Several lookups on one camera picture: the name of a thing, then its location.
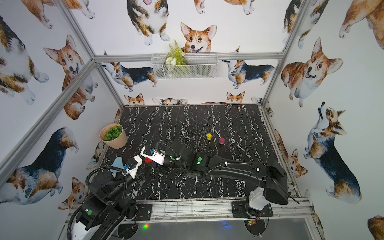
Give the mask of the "aluminium front rail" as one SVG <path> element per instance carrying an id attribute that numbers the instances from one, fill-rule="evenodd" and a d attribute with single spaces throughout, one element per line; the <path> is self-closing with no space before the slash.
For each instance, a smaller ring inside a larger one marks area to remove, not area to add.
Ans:
<path id="1" fill-rule="evenodd" d="M 232 202 L 244 198 L 177 199 L 138 201 L 139 205 L 152 205 L 148 220 L 125 220 L 124 224 L 181 223 L 202 221 L 234 221 Z M 270 220 L 311 217 L 314 208 L 307 198 L 290 199 L 288 205 L 271 204 Z"/>

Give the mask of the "red paint jar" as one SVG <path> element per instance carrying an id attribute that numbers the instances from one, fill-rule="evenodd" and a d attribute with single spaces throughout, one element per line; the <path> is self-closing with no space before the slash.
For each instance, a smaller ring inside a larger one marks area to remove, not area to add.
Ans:
<path id="1" fill-rule="evenodd" d="M 145 163 L 152 163 L 153 161 L 150 158 L 145 158 Z"/>

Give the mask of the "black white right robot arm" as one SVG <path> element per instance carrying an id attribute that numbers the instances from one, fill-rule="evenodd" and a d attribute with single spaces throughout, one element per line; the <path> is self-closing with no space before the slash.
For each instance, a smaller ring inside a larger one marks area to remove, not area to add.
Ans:
<path id="1" fill-rule="evenodd" d="M 273 203 L 289 203 L 288 175 L 278 161 L 249 163 L 232 161 L 217 155 L 193 152 L 180 142 L 156 143 L 156 152 L 163 155 L 170 169 L 181 170 L 187 178 L 202 182 L 206 178 L 227 178 L 251 183 L 256 189 L 248 196 L 248 206 L 260 211 Z"/>

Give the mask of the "green fern plant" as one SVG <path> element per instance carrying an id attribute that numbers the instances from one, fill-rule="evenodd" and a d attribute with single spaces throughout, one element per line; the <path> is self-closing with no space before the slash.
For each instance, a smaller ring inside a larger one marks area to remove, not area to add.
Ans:
<path id="1" fill-rule="evenodd" d="M 177 41 L 174 41 L 174 46 L 169 44 L 170 52 L 168 53 L 165 65 L 168 69 L 168 76 L 170 78 L 181 76 L 187 72 L 186 60 L 184 58 L 185 53 L 178 45 Z"/>

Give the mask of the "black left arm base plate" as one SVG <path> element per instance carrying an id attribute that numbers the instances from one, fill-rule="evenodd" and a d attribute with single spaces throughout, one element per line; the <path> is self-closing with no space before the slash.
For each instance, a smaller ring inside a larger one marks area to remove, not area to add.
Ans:
<path id="1" fill-rule="evenodd" d="M 152 204 L 136 204 L 135 207 L 130 208 L 129 216 L 130 221 L 149 221 L 152 216 Z"/>

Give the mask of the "light blue silicone spatula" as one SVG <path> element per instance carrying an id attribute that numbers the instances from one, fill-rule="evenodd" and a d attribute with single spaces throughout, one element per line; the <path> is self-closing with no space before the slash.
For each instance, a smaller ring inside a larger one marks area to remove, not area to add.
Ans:
<path id="1" fill-rule="evenodd" d="M 116 157 L 114 162 L 113 162 L 113 164 L 112 164 L 112 167 L 116 167 L 116 168 L 122 169 L 123 168 L 123 159 L 121 157 Z M 110 170 L 110 172 L 115 177 L 118 171 Z"/>

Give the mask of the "green moss plant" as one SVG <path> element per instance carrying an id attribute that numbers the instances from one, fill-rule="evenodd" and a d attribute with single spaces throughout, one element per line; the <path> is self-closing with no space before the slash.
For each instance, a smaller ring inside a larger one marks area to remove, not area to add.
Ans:
<path id="1" fill-rule="evenodd" d="M 104 141 L 112 141 L 118 138 L 123 132 L 123 127 L 121 126 L 113 126 L 107 130 L 104 136 Z"/>

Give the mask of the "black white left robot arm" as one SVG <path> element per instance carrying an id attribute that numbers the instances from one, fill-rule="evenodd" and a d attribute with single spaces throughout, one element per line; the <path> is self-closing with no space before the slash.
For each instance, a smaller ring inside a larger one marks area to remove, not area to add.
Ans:
<path id="1" fill-rule="evenodd" d="M 143 185 L 149 169 L 139 169 L 136 177 L 117 167 L 101 167 L 86 177 L 90 196 L 71 216 L 67 227 L 68 240 L 108 240 L 125 221 L 149 220 L 152 205 L 138 205 L 129 196 L 128 188 Z"/>

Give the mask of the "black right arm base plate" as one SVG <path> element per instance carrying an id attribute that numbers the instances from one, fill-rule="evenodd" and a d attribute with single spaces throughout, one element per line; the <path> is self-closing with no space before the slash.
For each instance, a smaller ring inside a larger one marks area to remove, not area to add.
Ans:
<path id="1" fill-rule="evenodd" d="M 262 210 L 256 210 L 249 206 L 248 201 L 232 201 L 231 211 L 234 218 L 256 219 L 274 216 L 270 204 L 266 205 Z"/>

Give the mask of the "beige paper plant pot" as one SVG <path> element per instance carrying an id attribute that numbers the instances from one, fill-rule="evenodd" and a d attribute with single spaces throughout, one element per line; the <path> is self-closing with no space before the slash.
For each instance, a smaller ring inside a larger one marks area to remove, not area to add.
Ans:
<path id="1" fill-rule="evenodd" d="M 123 128 L 122 134 L 118 138 L 116 138 L 116 139 L 114 139 L 112 141 L 109 141 L 109 142 L 104 141 L 105 133 L 107 132 L 107 130 L 109 128 L 111 128 L 113 126 L 121 126 L 121 127 L 123 127 L 120 124 L 110 124 L 110 125 L 104 127 L 101 130 L 101 132 L 100 132 L 100 140 L 102 142 L 104 142 L 106 145 L 108 145 L 109 147 L 113 148 L 113 149 L 120 149 L 120 148 L 124 147 L 127 144 L 127 142 L 128 142 L 128 137 L 126 135 L 126 132 L 125 132 L 124 128 Z"/>

